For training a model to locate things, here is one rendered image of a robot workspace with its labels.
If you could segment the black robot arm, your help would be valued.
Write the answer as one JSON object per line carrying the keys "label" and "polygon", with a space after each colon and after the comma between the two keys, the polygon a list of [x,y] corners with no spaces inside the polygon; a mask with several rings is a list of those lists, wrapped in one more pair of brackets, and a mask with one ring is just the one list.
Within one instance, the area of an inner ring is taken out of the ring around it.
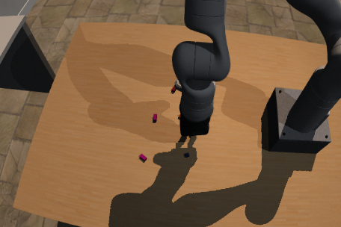
{"label": "black robot arm", "polygon": [[[341,1],[286,1],[317,24],[327,45],[326,67],[320,66],[314,71],[289,111],[291,126],[308,133],[329,117],[331,108],[341,98]],[[173,51],[173,70],[182,87],[182,100],[195,110],[212,104],[215,82],[224,80],[230,72],[226,6],[227,0],[185,0],[185,26],[213,41],[184,41]]]}

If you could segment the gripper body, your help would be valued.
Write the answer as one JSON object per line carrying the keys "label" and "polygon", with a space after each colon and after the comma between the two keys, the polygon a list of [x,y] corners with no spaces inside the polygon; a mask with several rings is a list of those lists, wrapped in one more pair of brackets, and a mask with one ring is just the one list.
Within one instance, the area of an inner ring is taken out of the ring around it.
{"label": "gripper body", "polygon": [[[176,90],[182,92],[181,84],[178,79],[175,80]],[[180,134],[183,137],[206,135],[209,132],[209,121],[214,110],[214,99],[212,104],[202,110],[195,110],[188,107],[182,100],[180,100]],[[193,131],[192,131],[193,130]],[[199,130],[199,131],[198,131]]]}

